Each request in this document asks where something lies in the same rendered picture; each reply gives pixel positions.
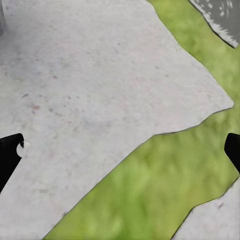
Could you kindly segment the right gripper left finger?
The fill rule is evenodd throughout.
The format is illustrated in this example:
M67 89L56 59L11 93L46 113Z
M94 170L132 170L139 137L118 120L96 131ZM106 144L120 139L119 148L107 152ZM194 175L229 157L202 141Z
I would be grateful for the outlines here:
M30 151L31 145L21 133L0 138L0 193L21 158L27 157Z

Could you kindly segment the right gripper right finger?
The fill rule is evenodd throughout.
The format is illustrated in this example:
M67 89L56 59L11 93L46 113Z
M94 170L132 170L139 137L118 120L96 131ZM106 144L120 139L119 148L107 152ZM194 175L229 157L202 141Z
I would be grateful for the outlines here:
M229 133L227 135L224 151L235 165L240 173L240 135L236 133Z

